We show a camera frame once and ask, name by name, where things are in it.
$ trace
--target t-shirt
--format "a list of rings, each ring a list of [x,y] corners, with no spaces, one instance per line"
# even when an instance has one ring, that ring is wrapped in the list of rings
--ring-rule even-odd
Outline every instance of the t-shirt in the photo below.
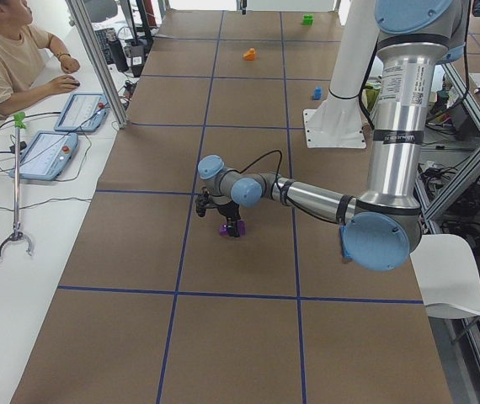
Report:
[[[48,45],[49,33],[32,24],[21,29],[19,40],[0,35],[0,103],[30,88],[45,65],[40,49]]]

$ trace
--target orange toy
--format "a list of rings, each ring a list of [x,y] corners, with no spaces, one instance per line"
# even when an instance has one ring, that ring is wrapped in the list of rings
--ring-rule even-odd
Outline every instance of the orange toy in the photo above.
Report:
[[[255,48],[249,48],[249,50],[243,54],[243,59],[245,61],[254,61],[256,56],[257,52],[255,51]]]

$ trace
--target chair seat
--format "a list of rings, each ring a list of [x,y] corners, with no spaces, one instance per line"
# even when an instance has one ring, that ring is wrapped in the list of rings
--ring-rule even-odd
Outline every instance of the chair seat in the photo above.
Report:
[[[480,278],[468,243],[453,234],[434,234],[410,254],[428,316],[480,316]]]

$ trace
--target robotic arm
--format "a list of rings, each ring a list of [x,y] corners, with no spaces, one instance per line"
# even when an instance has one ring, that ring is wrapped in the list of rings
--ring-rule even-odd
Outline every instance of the robotic arm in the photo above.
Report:
[[[343,195],[277,173],[244,175],[208,156],[198,166],[205,182],[198,214],[216,207],[227,218],[227,234],[239,237],[239,206],[272,199],[345,225],[344,249],[360,265],[373,270],[401,265],[422,234],[413,186],[435,65],[463,55],[469,2],[376,1],[377,55],[384,67],[363,194]]]

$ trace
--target green clip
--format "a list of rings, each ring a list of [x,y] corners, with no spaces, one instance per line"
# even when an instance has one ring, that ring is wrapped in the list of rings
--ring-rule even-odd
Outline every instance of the green clip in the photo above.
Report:
[[[304,14],[302,25],[313,25],[313,14]]]
[[[13,114],[13,122],[14,122],[14,126],[16,128],[20,128],[20,129],[26,129],[27,128],[24,125],[23,120],[24,120],[24,112],[23,111],[18,112],[17,114]]]

